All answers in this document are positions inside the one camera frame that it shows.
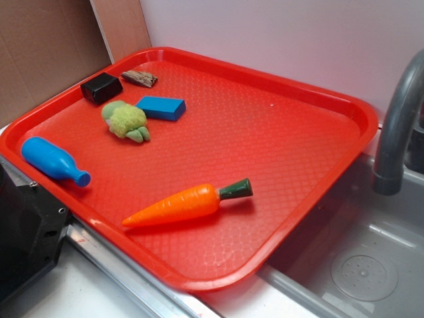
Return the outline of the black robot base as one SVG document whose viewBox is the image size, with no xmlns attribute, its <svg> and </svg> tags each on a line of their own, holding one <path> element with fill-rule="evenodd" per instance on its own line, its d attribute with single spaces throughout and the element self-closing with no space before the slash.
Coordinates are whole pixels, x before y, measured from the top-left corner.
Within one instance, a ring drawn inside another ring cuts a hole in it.
<svg viewBox="0 0 424 318">
<path fill-rule="evenodd" d="M 57 263 L 70 210 L 41 185 L 15 185 L 1 168 L 1 305 Z"/>
</svg>

